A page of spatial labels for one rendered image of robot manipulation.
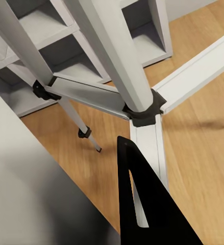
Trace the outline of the camera tripod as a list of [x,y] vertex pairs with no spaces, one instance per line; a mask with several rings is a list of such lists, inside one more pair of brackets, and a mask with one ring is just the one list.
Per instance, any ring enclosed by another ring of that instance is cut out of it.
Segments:
[[[130,121],[131,140],[169,192],[162,114],[224,72],[224,36],[150,88],[118,0],[63,0],[113,86],[53,73],[0,0],[0,36],[100,153],[69,100]],[[69,100],[68,100],[69,99]],[[148,228],[133,180],[137,225]],[[169,192],[170,194],[170,192]],[[121,245],[112,227],[0,97],[0,245]]]

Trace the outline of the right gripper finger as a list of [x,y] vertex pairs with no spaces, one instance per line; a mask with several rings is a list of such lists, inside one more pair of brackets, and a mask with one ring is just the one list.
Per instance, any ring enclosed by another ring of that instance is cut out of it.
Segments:
[[[136,144],[118,136],[121,245],[204,245]],[[148,228],[137,225],[131,171]]]

